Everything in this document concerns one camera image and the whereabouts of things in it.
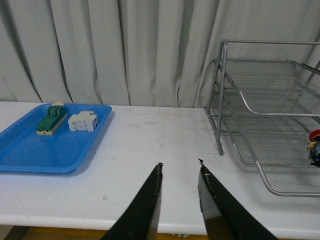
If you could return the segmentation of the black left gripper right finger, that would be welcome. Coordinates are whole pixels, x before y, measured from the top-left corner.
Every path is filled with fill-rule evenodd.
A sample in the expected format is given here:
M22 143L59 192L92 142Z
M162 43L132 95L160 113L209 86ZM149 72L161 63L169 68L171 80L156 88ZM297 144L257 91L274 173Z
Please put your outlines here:
M198 195L208 239L276 240L200 162Z

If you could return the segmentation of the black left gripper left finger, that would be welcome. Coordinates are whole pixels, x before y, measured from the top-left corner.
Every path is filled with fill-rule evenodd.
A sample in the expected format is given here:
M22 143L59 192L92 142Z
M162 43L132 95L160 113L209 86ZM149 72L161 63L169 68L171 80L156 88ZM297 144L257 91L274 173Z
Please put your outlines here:
M163 164L158 163L103 240L155 240L162 201Z

